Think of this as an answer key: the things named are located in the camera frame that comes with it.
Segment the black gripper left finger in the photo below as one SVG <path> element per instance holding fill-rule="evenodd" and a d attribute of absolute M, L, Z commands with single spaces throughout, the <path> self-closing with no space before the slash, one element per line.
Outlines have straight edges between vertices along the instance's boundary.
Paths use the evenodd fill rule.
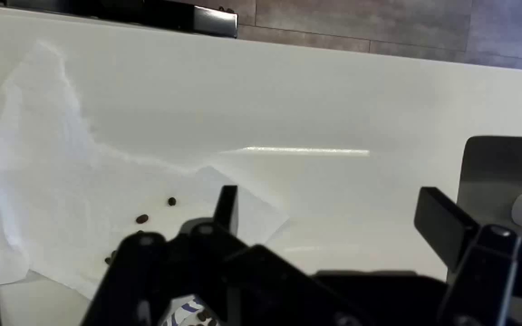
<path fill-rule="evenodd" d="M 236 206 L 238 186 L 226 185 L 215 213 L 184 223 L 175 239 L 158 232 L 128 235 L 115 250 L 82 326 L 158 326 L 173 300 L 187 295 L 202 299 L 222 326 L 235 326 L 222 264 Z"/>

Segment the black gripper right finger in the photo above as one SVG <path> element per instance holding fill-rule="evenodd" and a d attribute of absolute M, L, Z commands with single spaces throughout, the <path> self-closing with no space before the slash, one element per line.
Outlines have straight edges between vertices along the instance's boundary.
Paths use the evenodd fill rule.
<path fill-rule="evenodd" d="M 414 224 L 448 268 L 441 326 L 522 326 L 522 226 L 472 215 L 438 186 L 423 186 Z"/>

